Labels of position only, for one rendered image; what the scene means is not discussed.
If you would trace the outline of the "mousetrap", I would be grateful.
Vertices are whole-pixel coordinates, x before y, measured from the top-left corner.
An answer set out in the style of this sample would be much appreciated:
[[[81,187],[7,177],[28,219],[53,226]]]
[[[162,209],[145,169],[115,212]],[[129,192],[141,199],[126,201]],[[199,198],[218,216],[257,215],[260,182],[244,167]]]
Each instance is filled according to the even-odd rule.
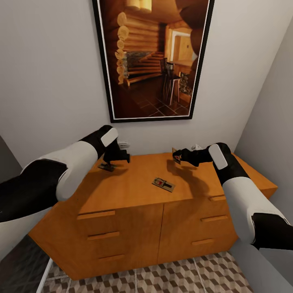
[[[160,179],[158,177],[156,177],[154,179],[154,181],[152,182],[152,184],[158,186],[159,188],[162,188],[164,190],[167,190],[168,192],[173,192],[175,185],[172,183],[169,183],[163,179]]]
[[[173,153],[175,153],[177,150],[176,149],[172,149]],[[177,162],[178,164],[181,165],[181,160],[180,160],[180,156],[173,156],[173,161]]]
[[[106,162],[102,162],[97,167],[110,172],[113,172],[117,168],[115,165],[107,164]]]

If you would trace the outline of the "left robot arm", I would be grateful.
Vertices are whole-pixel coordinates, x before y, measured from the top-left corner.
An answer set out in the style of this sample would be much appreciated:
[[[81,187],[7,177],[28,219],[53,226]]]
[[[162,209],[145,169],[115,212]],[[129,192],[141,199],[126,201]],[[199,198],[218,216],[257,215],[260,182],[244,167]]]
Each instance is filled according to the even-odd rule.
[[[118,132],[103,126],[87,137],[29,163],[17,177],[0,183],[0,261],[59,201],[78,189],[89,170],[104,162],[126,160],[129,142],[117,142]]]

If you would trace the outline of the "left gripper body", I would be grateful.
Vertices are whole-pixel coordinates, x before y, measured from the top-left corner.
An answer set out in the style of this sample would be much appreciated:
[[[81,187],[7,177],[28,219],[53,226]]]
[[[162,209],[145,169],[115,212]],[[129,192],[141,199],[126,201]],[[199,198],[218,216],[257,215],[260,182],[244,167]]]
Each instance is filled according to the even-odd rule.
[[[112,154],[107,153],[107,151],[108,149],[103,155],[104,162],[127,160],[127,150],[120,150],[120,148],[118,148],[118,150]]]

